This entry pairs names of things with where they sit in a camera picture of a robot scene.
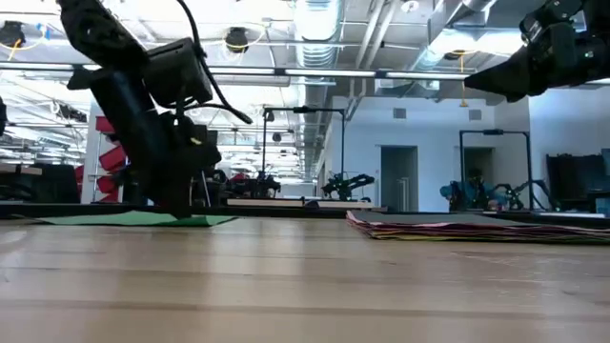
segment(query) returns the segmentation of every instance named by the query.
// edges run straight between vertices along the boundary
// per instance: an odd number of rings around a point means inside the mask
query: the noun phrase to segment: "doorway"
[[[417,212],[417,147],[381,147],[381,206]]]
[[[455,181],[461,181],[461,163],[459,155],[459,147],[456,148],[456,164],[454,168]],[[495,185],[494,183],[494,148],[464,148],[464,170],[466,177],[471,169],[479,169],[482,171],[483,178],[486,183]]]

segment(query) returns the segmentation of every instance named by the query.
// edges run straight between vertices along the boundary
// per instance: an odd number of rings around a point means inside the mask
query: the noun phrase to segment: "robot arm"
[[[4,134],[4,129],[7,126],[7,122],[9,121],[7,117],[7,105],[2,101],[2,97],[0,97],[0,137]]]
[[[581,10],[587,30],[576,32],[571,18]],[[549,88],[608,77],[609,23],[606,0],[548,0],[519,24],[525,47],[508,61],[466,78],[465,85],[515,102]]]
[[[245,123],[252,119],[222,96],[205,63],[193,16],[183,0],[177,2],[193,26],[194,41],[184,38],[146,51],[99,0],[57,1],[71,44],[102,67],[75,71],[69,88],[91,89],[129,156],[143,193],[155,204],[185,216],[191,179],[221,159],[215,145],[192,140],[189,130],[181,130],[189,124],[185,111],[217,107]],[[206,104],[213,98],[212,88],[223,105]],[[175,114],[159,115],[153,99],[161,107],[175,109]],[[176,120],[162,119],[168,116]]]

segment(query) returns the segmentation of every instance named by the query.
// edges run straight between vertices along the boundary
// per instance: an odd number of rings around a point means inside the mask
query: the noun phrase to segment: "desk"
[[[4,225],[0,242],[3,343],[610,336],[604,247],[375,241],[343,220],[266,218],[201,230]]]
[[[375,205],[370,202],[360,201],[317,201],[321,209],[373,209]],[[227,199],[229,206],[249,206],[249,207],[291,207],[302,208],[303,201],[293,199]]]

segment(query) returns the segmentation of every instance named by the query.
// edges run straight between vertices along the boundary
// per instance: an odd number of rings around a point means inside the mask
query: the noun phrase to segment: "cable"
[[[36,41],[36,43],[34,43],[33,45],[29,46],[29,47],[25,47],[25,48],[16,48],[16,46],[18,44],[15,44],[15,47],[8,47],[2,43],[0,43],[0,47],[4,48],[4,49],[8,49],[8,50],[17,50],[17,51],[25,51],[25,50],[31,50],[34,49],[36,47],[38,47],[39,45],[43,44],[45,42],[45,30],[47,29],[47,25],[43,24],[44,30],[42,31],[42,35],[40,36],[40,39],[38,39]]]
[[[10,50],[10,55],[9,55],[9,59],[7,61],[10,61],[12,59],[12,57],[15,56],[15,53],[17,52],[17,48],[19,46],[19,44],[21,44],[21,38],[17,39],[17,41],[15,42],[14,47],[12,47],[12,50]]]
[[[464,56],[464,55],[468,55],[468,54],[474,54],[474,53],[477,53],[477,52],[489,53],[489,54],[493,54],[494,56],[498,56],[498,57],[505,57],[505,58],[510,58],[511,57],[510,54],[494,52],[494,51],[487,51],[487,50],[470,50],[470,51],[465,51],[465,52],[455,52],[455,51],[452,51],[451,53],[455,54],[455,55],[459,55],[459,56]]]
[[[184,112],[190,111],[190,110],[195,110],[195,109],[205,109],[205,108],[219,109],[219,110],[224,110],[224,111],[232,112],[231,110],[227,109],[227,107],[225,105],[222,105],[222,104],[210,104],[210,103],[187,106],[187,107],[184,108]]]
[[[205,53],[205,51],[203,51],[203,48],[201,48],[201,38],[199,37],[199,30],[197,29],[197,24],[194,21],[193,14],[191,13],[191,10],[189,10],[189,7],[184,2],[184,0],[176,0],[176,1],[178,2],[178,4],[180,4],[180,7],[182,7],[182,10],[184,10],[184,12],[186,13],[186,15],[189,19],[189,23],[191,24],[191,30],[193,31],[195,53],[197,54],[199,63],[201,64],[201,67],[203,68],[203,71],[205,72],[206,76],[208,76],[208,79],[210,79],[210,84],[212,85],[213,90],[218,95],[220,102],[222,103],[222,105],[216,105],[215,108],[229,111],[232,114],[234,114],[237,118],[239,118],[241,121],[243,121],[244,123],[252,124],[253,121],[248,115],[234,109],[229,104],[229,102],[223,95],[222,90],[220,89],[220,87],[218,87],[218,84],[214,80],[214,76],[212,75],[210,68],[208,67],[208,65],[205,62],[206,53]],[[187,111],[190,108],[195,108],[195,107],[185,108],[184,111]]]
[[[461,66],[460,70],[464,73],[464,54],[459,57],[459,62]],[[459,106],[463,108],[468,107],[468,103],[466,102],[466,83],[464,82],[461,83],[461,104],[459,104]]]
[[[57,114],[61,111],[61,107],[56,101],[51,101],[51,114]]]

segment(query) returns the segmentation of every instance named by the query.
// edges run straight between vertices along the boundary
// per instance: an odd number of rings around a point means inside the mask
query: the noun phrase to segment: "table surface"
[[[342,220],[0,226],[0,341],[608,342],[610,249],[387,242]]]

